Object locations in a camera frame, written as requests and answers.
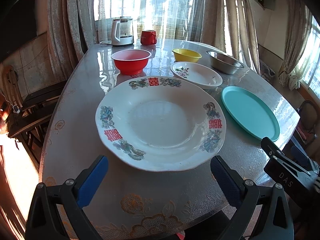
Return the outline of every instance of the teal plate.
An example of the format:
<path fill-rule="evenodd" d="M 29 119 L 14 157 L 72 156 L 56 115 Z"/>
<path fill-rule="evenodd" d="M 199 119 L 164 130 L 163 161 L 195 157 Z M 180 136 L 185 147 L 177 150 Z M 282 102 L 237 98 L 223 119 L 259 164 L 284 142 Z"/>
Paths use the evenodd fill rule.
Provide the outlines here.
<path fill-rule="evenodd" d="M 255 138 L 280 135 L 279 123 L 270 108 L 256 95 L 240 87 L 226 87 L 221 93 L 224 106 L 236 122 Z"/>

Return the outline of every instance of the blue gripper pad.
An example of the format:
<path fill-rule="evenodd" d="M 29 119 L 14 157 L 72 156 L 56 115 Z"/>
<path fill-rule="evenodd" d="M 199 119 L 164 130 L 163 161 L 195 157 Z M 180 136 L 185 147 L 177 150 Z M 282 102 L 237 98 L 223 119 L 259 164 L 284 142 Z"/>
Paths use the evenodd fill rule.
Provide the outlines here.
<path fill-rule="evenodd" d="M 77 203 L 80 208 L 88 206 L 100 186 L 104 176 L 108 171 L 108 159 L 103 156 L 92 169 L 91 173 L 85 179 L 78 189 Z"/>
<path fill-rule="evenodd" d="M 213 176 L 217 180 L 219 187 L 221 188 L 222 192 L 224 193 L 230 206 L 236 207 L 238 209 L 242 204 L 241 190 L 239 189 L 237 184 L 234 182 L 234 180 L 231 178 L 231 176 L 226 171 L 226 169 L 223 167 L 223 165 L 221 164 L 221 162 L 218 159 L 218 156 L 215 156 L 211 159 L 210 168 L 211 168 L 211 172 L 212 172 Z"/>

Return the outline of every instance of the floral oval dish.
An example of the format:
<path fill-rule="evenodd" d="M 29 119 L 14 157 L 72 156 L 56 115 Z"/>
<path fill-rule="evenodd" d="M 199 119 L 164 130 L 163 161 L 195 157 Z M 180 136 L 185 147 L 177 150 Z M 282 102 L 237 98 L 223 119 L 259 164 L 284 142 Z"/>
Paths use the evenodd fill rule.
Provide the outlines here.
<path fill-rule="evenodd" d="M 222 77 L 213 69 L 192 62 L 175 62 L 170 67 L 173 75 L 184 79 L 202 89 L 218 87 Z"/>
<path fill-rule="evenodd" d="M 187 81 L 164 76 L 127 80 L 96 111 L 103 144 L 145 171 L 185 171 L 221 149 L 226 119 L 217 101 Z"/>

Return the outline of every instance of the wooden chair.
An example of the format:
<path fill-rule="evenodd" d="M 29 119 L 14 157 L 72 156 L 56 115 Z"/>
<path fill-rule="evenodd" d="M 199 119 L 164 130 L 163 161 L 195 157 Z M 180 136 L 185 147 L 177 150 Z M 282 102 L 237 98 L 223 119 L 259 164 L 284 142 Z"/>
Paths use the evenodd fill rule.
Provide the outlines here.
<path fill-rule="evenodd" d="M 2 75 L 4 84 L 4 93 L 11 108 L 8 116 L 9 138 L 17 138 L 25 147 L 30 158 L 35 165 L 39 167 L 40 160 L 32 150 L 32 145 L 42 147 L 45 137 L 44 123 L 49 122 L 55 109 L 56 102 L 62 93 L 66 81 L 46 87 L 32 94 L 29 94 L 23 101 L 16 73 L 12 66 L 6 66 Z M 44 106 L 43 103 L 52 101 L 51 104 Z M 12 111 L 14 107 L 20 109 L 20 113 L 16 114 Z"/>
<path fill-rule="evenodd" d="M 6 99 L 18 108 L 22 108 L 22 97 L 20 94 L 16 73 L 12 66 L 4 67 L 2 73 L 2 83 L 4 87 L 4 95 Z"/>
<path fill-rule="evenodd" d="M 303 149 L 306 149 L 317 138 L 315 127 L 319 121 L 319 113 L 310 100 L 303 101 L 297 112 L 300 120 L 293 135 Z"/>

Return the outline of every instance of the electric kettle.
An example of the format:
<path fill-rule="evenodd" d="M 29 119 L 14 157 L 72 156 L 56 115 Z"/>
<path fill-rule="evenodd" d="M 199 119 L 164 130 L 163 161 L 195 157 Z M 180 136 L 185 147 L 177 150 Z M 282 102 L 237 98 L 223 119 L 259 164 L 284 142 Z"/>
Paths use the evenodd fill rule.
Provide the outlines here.
<path fill-rule="evenodd" d="M 133 24 L 132 18 L 121 16 L 112 20 L 111 44 L 124 46 L 133 44 Z"/>

